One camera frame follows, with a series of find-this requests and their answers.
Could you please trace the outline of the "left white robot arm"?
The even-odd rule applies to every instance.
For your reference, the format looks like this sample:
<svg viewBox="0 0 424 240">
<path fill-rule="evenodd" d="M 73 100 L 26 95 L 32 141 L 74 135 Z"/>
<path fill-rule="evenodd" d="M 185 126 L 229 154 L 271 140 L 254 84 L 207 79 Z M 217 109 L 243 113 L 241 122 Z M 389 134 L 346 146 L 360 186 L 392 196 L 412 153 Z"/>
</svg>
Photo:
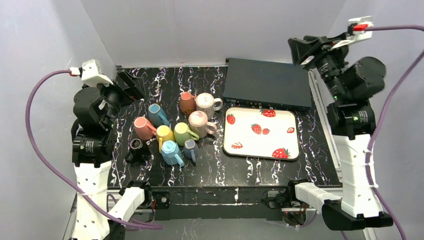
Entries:
<svg viewBox="0 0 424 240">
<path fill-rule="evenodd" d="M 101 213 L 108 205 L 108 174 L 117 140 L 114 127 L 121 108 L 143 97 L 135 78 L 120 69 L 112 83 L 85 83 L 73 98 L 72 163 L 82 190 L 77 193 L 73 240 L 104 240 L 116 226 Z"/>
</svg>

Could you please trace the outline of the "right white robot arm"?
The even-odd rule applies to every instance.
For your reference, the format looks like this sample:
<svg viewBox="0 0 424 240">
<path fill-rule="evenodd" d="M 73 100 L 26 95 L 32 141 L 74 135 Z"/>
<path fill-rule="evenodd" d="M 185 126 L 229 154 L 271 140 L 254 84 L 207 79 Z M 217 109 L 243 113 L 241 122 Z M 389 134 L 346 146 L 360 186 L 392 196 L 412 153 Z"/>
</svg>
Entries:
<svg viewBox="0 0 424 240">
<path fill-rule="evenodd" d="M 332 231 L 390 227 L 394 220 L 374 193 L 376 185 L 369 182 L 374 175 L 373 162 L 365 159 L 376 129 L 370 98 L 384 89 L 386 66 L 372 56 L 349 65 L 346 39 L 345 34 L 288 39 L 292 63 L 316 69 L 333 97 L 326 117 L 339 152 L 343 183 L 342 196 L 337 196 L 309 180 L 292 180 L 284 199 L 316 209 Z"/>
</svg>

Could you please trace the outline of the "teal blue mug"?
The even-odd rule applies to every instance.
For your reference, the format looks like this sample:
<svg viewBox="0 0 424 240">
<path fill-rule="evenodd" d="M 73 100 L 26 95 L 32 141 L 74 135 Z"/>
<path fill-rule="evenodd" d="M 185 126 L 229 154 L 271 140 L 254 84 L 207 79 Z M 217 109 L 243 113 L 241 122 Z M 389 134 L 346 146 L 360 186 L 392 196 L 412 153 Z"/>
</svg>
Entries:
<svg viewBox="0 0 424 240">
<path fill-rule="evenodd" d="M 165 111 L 157 103 L 153 103 L 148 107 L 148 118 L 155 127 L 162 125 L 170 126 Z"/>
</svg>

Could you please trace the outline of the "light green mug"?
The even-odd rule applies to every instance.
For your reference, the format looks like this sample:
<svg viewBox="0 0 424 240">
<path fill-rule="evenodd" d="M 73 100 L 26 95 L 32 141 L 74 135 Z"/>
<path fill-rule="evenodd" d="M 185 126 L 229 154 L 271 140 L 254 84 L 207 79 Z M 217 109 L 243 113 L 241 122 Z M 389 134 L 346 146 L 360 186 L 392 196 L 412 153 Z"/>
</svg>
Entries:
<svg viewBox="0 0 424 240">
<path fill-rule="evenodd" d="M 199 135 L 193 132 L 184 122 L 179 122 L 175 125 L 173 134 L 176 143 L 180 146 L 184 146 L 187 140 L 198 141 L 200 139 Z"/>
</svg>

